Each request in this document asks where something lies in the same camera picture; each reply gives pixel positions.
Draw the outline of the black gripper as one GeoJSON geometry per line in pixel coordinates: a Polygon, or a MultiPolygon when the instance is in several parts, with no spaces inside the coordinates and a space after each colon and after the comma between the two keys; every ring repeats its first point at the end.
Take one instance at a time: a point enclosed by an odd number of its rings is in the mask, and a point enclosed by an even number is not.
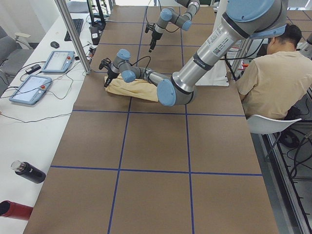
{"type": "Polygon", "coordinates": [[[108,77],[105,81],[105,84],[110,84],[113,79],[118,77],[118,69],[114,65],[111,65],[108,68],[107,75],[108,75],[108,77]]]}
{"type": "Polygon", "coordinates": [[[152,39],[150,42],[150,49],[149,50],[154,50],[154,48],[156,46],[156,42],[160,39],[161,39],[161,33],[158,33],[156,31],[152,32],[152,39]]]}

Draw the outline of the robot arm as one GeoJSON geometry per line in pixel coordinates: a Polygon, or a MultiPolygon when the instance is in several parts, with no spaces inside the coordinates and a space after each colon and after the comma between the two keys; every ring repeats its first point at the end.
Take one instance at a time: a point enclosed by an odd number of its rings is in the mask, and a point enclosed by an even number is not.
{"type": "Polygon", "coordinates": [[[221,24],[180,71],[167,77],[150,68],[132,66],[130,52],[120,49],[114,60],[106,58],[99,65],[99,69],[108,70],[104,86],[108,87],[119,75],[126,83],[142,79],[156,86],[157,99],[162,105],[188,104],[195,98],[195,84],[238,40],[282,35],[287,7],[286,0],[229,0],[221,24]]]}
{"type": "Polygon", "coordinates": [[[145,33],[152,31],[149,52],[152,52],[156,46],[156,41],[160,40],[169,22],[178,28],[188,31],[192,25],[192,19],[200,9],[198,0],[176,0],[177,3],[187,8],[183,15],[178,14],[173,8],[161,10],[159,18],[154,24],[147,24],[145,33]]]}

